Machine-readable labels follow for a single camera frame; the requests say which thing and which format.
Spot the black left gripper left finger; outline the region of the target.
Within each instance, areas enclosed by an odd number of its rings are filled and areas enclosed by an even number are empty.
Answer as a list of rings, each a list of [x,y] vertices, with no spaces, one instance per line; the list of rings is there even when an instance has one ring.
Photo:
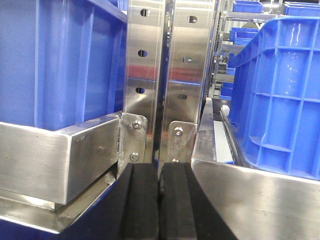
[[[106,200],[106,240],[158,238],[158,177],[151,164],[129,163]]]

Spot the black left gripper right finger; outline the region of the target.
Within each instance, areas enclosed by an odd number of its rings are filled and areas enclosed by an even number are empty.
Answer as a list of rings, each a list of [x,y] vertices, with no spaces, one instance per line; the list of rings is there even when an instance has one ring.
[[[234,240],[189,163],[166,163],[159,179],[160,240]]]

